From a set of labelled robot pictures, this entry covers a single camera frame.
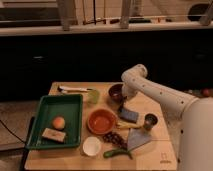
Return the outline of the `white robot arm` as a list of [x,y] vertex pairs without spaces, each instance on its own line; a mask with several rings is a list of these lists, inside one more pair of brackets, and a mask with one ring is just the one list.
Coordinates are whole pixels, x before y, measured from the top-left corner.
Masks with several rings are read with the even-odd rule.
[[198,98],[152,82],[147,74],[142,64],[124,71],[122,95],[130,100],[142,92],[182,119],[177,171],[213,171],[213,98]]

